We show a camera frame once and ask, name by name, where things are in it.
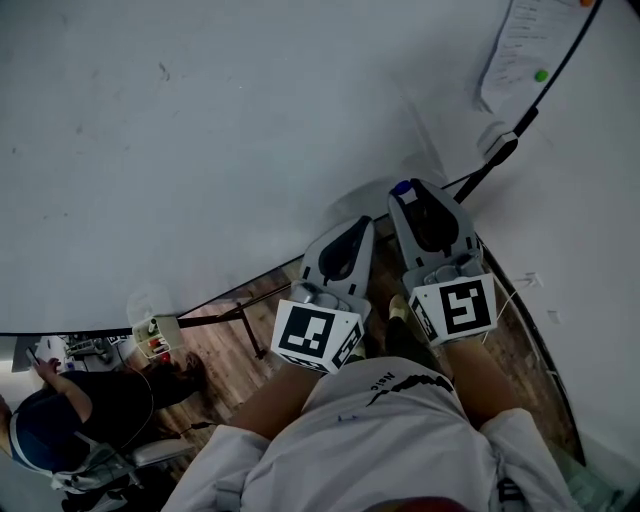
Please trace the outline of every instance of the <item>white shirt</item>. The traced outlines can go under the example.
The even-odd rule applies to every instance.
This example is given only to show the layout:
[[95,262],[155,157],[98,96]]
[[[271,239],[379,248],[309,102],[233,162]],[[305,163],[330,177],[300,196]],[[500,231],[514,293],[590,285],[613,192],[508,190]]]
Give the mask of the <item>white shirt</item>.
[[478,432],[448,379],[394,357],[323,377],[271,443],[218,427],[163,511],[354,512],[425,496],[473,511],[577,508],[528,412]]

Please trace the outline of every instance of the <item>black shirt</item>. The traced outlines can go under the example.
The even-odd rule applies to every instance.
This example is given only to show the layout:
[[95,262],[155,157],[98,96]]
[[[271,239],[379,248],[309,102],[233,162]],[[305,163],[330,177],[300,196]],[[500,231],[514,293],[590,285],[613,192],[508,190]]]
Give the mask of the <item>black shirt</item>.
[[[50,387],[31,395],[16,411],[25,457],[54,473],[76,469],[88,455],[89,446],[76,432],[119,449],[142,427],[152,407],[149,387],[136,373],[74,371],[62,376],[91,399],[91,416],[84,424],[67,397]],[[13,446],[12,451],[20,460]]]

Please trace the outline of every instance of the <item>wooden floor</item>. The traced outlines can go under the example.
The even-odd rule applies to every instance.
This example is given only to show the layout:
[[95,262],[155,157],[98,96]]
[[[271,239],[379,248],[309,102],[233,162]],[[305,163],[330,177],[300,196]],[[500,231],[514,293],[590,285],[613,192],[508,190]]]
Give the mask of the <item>wooden floor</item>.
[[[379,222],[376,229],[379,237],[391,232],[387,220]],[[368,330],[378,342],[381,342],[388,319],[389,300],[394,294],[402,293],[400,277],[403,266],[395,240],[376,243],[372,265],[368,299],[373,311]],[[298,277],[298,267],[299,260],[273,270],[235,290],[227,298],[203,306],[187,317],[224,313],[234,308],[237,302],[246,302],[288,284]],[[506,297],[498,284],[496,291],[497,306],[500,310]],[[246,309],[255,337],[265,349],[271,344],[278,301],[287,297],[288,291],[285,291]],[[256,359],[241,321],[184,329],[182,333],[186,350],[197,353],[205,363],[208,387],[206,392],[193,395],[181,404],[158,413],[158,420],[175,431],[185,430],[191,423],[201,421],[216,424],[227,422],[238,407],[267,382],[282,364],[278,356],[272,353],[268,353],[262,361]],[[515,308],[507,307],[498,328],[487,337],[486,347],[509,376],[524,407],[532,413],[545,440],[576,458],[579,450],[578,440],[560,392],[547,373],[547,368],[530,341]],[[186,350],[177,352],[174,359],[184,362]],[[441,353],[438,355],[446,368],[444,356]],[[206,444],[214,428],[189,431],[184,437],[199,450]],[[181,476],[190,460],[191,458],[185,457],[172,465],[175,478]]]

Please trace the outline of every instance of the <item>white backdrop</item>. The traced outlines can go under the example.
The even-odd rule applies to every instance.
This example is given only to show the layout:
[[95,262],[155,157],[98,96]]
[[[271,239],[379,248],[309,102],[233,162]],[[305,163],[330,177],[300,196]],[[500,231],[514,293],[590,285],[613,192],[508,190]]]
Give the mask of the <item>white backdrop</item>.
[[183,312],[384,213],[400,179],[479,169],[508,5],[2,2],[0,332]]
[[521,296],[589,467],[629,494],[640,485],[638,48],[630,3],[605,0],[518,151],[465,202],[505,272],[544,282]]

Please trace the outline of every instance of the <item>green dot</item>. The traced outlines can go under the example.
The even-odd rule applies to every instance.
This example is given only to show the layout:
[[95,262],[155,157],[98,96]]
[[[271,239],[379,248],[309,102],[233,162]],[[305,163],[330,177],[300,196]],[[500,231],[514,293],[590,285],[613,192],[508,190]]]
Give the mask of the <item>green dot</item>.
[[544,69],[538,71],[535,76],[536,82],[546,82],[547,78],[549,78],[549,72]]

